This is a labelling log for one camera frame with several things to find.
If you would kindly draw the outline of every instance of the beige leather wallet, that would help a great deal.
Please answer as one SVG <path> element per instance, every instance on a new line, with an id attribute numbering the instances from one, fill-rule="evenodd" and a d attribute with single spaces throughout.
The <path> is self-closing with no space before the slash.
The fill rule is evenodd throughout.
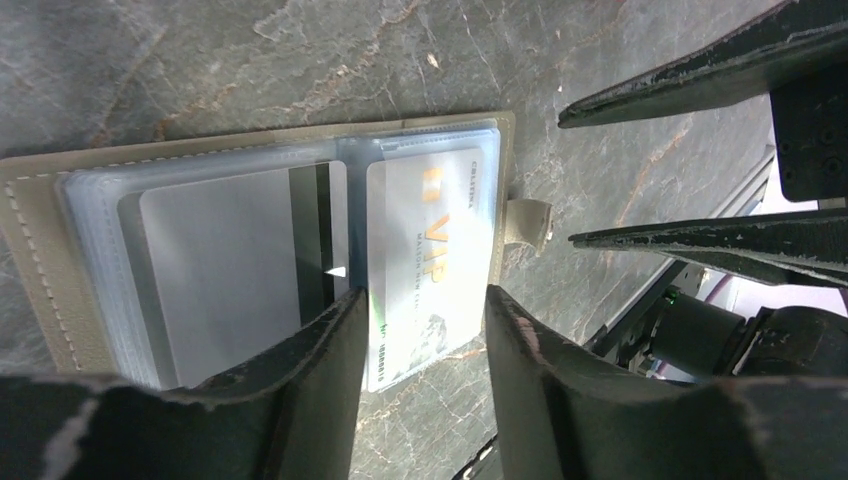
<path id="1" fill-rule="evenodd" d="M 5 195 L 5 201 L 0 201 L 0 228 L 58 371 L 115 372 L 81 250 L 55 190 L 61 175 L 275 143 L 415 129 L 447 130 L 487 120 L 496 122 L 501 134 L 498 216 L 490 269 L 490 282 L 497 283 L 505 243 L 525 243 L 541 251 L 551 234 L 550 205 L 506 199 L 507 171 L 513 162 L 515 119 L 511 112 L 303 127 L 5 159 L 0 162 Z"/>

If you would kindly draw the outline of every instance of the black cylinder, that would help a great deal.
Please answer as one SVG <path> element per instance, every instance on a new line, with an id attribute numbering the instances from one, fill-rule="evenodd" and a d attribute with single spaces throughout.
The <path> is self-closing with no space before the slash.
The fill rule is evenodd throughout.
<path id="1" fill-rule="evenodd" d="M 695 377 L 716 373 L 727 350 L 737 343 L 745 318 L 669 289 L 658 301 L 651 341 L 654 357 Z"/>

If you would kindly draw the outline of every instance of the gray marble surface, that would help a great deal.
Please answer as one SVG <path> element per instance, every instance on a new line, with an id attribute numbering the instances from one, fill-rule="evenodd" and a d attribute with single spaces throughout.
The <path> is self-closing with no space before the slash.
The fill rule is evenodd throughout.
<path id="1" fill-rule="evenodd" d="M 775 0 L 0 1 L 3 156 L 484 110 L 517 116 L 516 197 L 555 206 L 506 289 L 582 341 L 656 269 L 571 233 L 710 213 L 762 154 L 765 99 L 561 131 L 569 102 L 718 38 Z M 0 242 L 0 371 L 49 370 Z M 363 394 L 354 478 L 450 478 L 495 421 L 477 340 Z"/>

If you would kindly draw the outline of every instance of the table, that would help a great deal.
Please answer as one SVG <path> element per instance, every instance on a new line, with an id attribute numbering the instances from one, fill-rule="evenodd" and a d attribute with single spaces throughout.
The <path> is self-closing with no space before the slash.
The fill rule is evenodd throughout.
<path id="1" fill-rule="evenodd" d="M 709 214 L 762 156 L 767 99 L 561 131 L 569 102 L 704 46 L 774 0 L 0 2 L 4 156 L 509 109 L 510 194 L 551 202 L 503 285 L 583 341 L 657 269 L 571 233 Z M 0 371 L 50 369 L 0 241 Z M 363 393 L 353 478 L 450 478 L 496 431 L 482 339 Z"/>

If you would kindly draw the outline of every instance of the marble countertop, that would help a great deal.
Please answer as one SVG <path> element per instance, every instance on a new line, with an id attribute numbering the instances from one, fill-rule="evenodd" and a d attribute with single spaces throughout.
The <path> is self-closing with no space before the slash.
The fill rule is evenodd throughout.
<path id="1" fill-rule="evenodd" d="M 774 3 L 3 0 L 0 151 L 512 110 L 510 194 L 551 202 L 556 218 L 541 258 L 507 251 L 503 285 L 579 342 L 660 259 L 576 251 L 566 237 L 709 214 L 761 158 L 769 104 L 568 131 L 557 113 Z M 0 371 L 49 370 L 2 241 L 0 267 Z M 363 393 L 351 476 L 453 476 L 496 431 L 488 375 L 478 339 Z"/>

